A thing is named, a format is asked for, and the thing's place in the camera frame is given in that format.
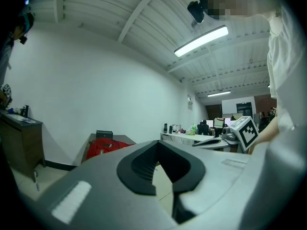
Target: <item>desk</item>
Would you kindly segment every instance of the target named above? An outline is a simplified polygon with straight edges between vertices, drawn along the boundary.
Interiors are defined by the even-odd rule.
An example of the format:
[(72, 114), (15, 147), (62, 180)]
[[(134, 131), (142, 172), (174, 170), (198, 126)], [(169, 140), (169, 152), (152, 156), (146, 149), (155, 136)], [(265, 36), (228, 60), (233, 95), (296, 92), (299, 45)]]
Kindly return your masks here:
[[(88, 138), (87, 145), (85, 147), (81, 163), (83, 163), (86, 160), (87, 152), (90, 148), (92, 141), (95, 140), (95, 139), (96, 139), (96, 134), (91, 134), (90, 137)], [(124, 142), (124, 143), (127, 143), (127, 144), (136, 144), (133, 140), (129, 139), (127, 136), (121, 136), (121, 135), (116, 136), (116, 135), (114, 135), (113, 140), (121, 141), (121, 142)]]
[(202, 136), (202, 135), (194, 135), (194, 136), (189, 136), (186, 134), (169, 134), (169, 133), (163, 133), (161, 132), (161, 137), (165, 136), (170, 136), (170, 137), (178, 137), (182, 139), (188, 139), (188, 140), (194, 140), (194, 141), (205, 141), (214, 138), (213, 136)]
[(212, 135), (215, 136), (215, 130), (214, 130), (214, 128), (210, 128), (210, 129), (208, 130), (208, 133), (212, 133)]

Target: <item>computer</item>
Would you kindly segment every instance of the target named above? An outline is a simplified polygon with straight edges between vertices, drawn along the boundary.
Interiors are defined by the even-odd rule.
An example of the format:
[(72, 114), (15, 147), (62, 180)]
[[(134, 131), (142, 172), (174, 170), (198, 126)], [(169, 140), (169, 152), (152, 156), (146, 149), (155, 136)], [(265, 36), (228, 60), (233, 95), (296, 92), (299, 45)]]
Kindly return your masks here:
[(229, 118), (229, 117), (225, 118), (225, 124), (227, 124), (228, 126), (230, 126), (230, 118)]
[(207, 120), (207, 125), (209, 125), (210, 128), (213, 127), (213, 120)]
[(235, 122), (236, 122), (236, 120), (233, 120), (233, 121), (230, 120), (230, 125), (229, 126), (233, 125)]
[(223, 117), (220, 118), (215, 118), (214, 119), (214, 128), (220, 128), (222, 129), (224, 126), (223, 124), (225, 123), (225, 119)]

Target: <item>floor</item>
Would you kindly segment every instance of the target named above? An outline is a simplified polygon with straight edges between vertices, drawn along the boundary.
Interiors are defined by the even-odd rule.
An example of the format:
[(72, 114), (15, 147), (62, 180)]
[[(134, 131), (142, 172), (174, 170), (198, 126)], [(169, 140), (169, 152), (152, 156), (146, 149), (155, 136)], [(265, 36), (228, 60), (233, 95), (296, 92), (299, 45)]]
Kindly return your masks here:
[[(31, 178), (19, 173), (13, 168), (11, 169), (13, 171), (19, 190), (35, 201), (43, 194), (44, 191), (46, 191), (49, 186), (54, 184), (58, 179), (62, 178), (68, 173), (68, 171), (58, 170), (50, 167), (44, 168), (42, 165), (38, 165), (35, 169), (38, 174), (38, 191), (36, 184), (32, 181)], [(166, 212), (171, 216), (174, 198), (172, 193), (172, 183), (165, 174), (161, 165), (156, 167), (153, 175), (153, 185), (156, 187), (159, 202), (166, 210)]]
[(15, 177), (17, 186), (21, 192), (29, 196), (33, 200), (37, 200), (42, 193), (54, 184), (58, 179), (62, 178), (68, 173), (68, 171), (58, 170), (50, 167), (44, 168), (41, 164), (36, 167), (38, 174), (37, 182), (39, 191), (36, 188), (36, 184), (30, 177), (27, 177), (17, 170), (11, 168)]
[(156, 187), (157, 197), (162, 207), (171, 216), (174, 200), (173, 184), (167, 177), (161, 165), (156, 167), (153, 175), (153, 185)]

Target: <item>red bag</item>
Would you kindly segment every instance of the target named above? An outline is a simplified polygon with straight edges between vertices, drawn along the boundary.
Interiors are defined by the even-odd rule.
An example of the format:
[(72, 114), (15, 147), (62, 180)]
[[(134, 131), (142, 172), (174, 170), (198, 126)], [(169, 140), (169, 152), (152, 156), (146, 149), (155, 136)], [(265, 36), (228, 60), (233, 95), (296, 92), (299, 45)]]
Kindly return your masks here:
[(92, 158), (99, 154), (115, 151), (121, 148), (132, 146), (121, 141), (112, 140), (109, 138), (98, 138), (92, 141), (92, 144), (87, 152), (86, 159)]

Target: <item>ceiling beam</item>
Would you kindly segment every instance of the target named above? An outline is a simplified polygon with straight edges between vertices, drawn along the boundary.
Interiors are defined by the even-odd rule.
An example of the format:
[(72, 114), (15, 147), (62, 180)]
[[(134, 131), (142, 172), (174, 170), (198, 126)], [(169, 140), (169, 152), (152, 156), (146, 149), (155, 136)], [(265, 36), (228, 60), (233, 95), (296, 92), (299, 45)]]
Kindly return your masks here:
[(53, 0), (54, 2), (54, 19), (58, 24), (64, 18), (63, 3), (64, 0)]
[[(250, 34), (246, 36), (240, 36), (235, 39), (230, 39), (221, 43), (216, 43), (211, 46), (211, 51), (219, 50), (224, 47), (229, 47), (229, 46), (238, 46), (238, 45), (243, 45), (246, 43), (257, 43), (261, 42), (263, 40), (269, 40), (270, 33), (264, 32), (264, 33), (257, 33), (257, 34)], [(200, 57), (203, 57), (205, 55), (209, 54), (209, 50), (207, 47), (200, 48), (198, 51), (195, 51), (195, 53), (190, 52), (188, 53), (188, 56), (185, 58), (181, 58), (177, 62), (173, 63), (170, 65), (167, 69), (167, 72), (173, 72), (175, 70), (178, 70), (185, 65), (191, 63), (192, 61), (199, 59)]]
[[(232, 68), (220, 69), (219, 74), (224, 75), (224, 74), (228, 74), (228, 73), (232, 73), (232, 72), (237, 72), (238, 70), (245, 70), (245, 69), (250, 69), (250, 68), (255, 68), (255, 67), (260, 67), (260, 66), (267, 66), (267, 60), (265, 59), (265, 60), (262, 60), (262, 61), (238, 65), (238, 66), (235, 66), (235, 67), (232, 67)], [(204, 80), (204, 79), (209, 79), (209, 78), (212, 78), (212, 77), (214, 77), (214, 72), (210, 72), (210, 73), (201, 75), (199, 77), (189, 79), (189, 81), (191, 83), (194, 83), (194, 82), (201, 81), (201, 80)]]
[[(254, 89), (259, 89), (259, 88), (268, 88), (268, 82), (266, 81), (264, 83), (257, 83), (257, 84), (252, 84), (250, 85), (250, 87), (246, 87), (246, 86), (241, 86), (241, 87), (232, 87), (232, 88), (224, 88), (224, 92), (225, 91), (231, 91), (231, 92), (238, 92), (238, 91), (248, 91), (248, 90), (254, 90)], [(208, 94), (217, 94), (219, 93), (218, 91), (214, 91), (214, 92), (207, 92), (207, 93), (203, 93), (203, 94), (197, 94), (197, 96), (199, 98), (204, 98), (204, 97), (208, 97)]]
[(216, 79), (217, 79), (217, 83), (219, 85), (219, 90), (221, 90), (222, 89), (222, 85), (221, 85), (221, 81), (220, 81), (220, 77), (219, 77), (219, 73), (218, 73), (218, 69), (217, 69), (218, 65), (216, 63), (215, 57), (213, 56), (210, 47), (208, 47), (208, 51), (209, 51), (209, 54), (211, 56), (212, 61), (214, 62), (214, 65), (215, 65), (215, 67), (214, 67), (214, 69), (215, 69), (215, 76), (216, 76)]
[[(183, 16), (183, 18), (186, 20), (186, 23), (191, 25), (191, 20), (194, 20), (193, 16), (190, 14), (186, 6), (183, 6), (182, 3), (179, 0), (173, 0), (174, 2), (177, 3), (177, 5), (180, 7), (181, 13), (185, 13), (186, 15)], [(188, 28), (191, 34), (193, 33), (193, 30), (191, 28)]]
[(122, 43), (125, 36), (127, 35), (129, 29), (131, 28), (132, 24), (135, 22), (135, 20), (138, 18), (140, 13), (143, 11), (143, 9), (147, 6), (148, 3), (150, 3), (151, 0), (142, 0), (138, 6), (135, 8), (135, 10), (132, 12), (130, 18), (127, 20), (123, 30), (121, 31), (118, 42)]
[(239, 77), (239, 76), (244, 76), (244, 75), (249, 75), (249, 74), (254, 74), (254, 73), (268, 73), (268, 68), (264, 64), (264, 62), (262, 64), (255, 63), (255, 65), (251, 66), (249, 69), (233, 69), (229, 73), (225, 73), (225, 74), (220, 73), (219, 77), (217, 77), (217, 76), (209, 77), (207, 75), (208, 77), (206, 79), (204, 79), (204, 77), (203, 77), (203, 79), (202, 78), (197, 79), (196, 81), (191, 82), (191, 85), (193, 87), (196, 87), (196, 86), (200, 86), (200, 85), (203, 85), (203, 84), (216, 82), (218, 80), (224, 80), (224, 79), (228, 79), (228, 78)]

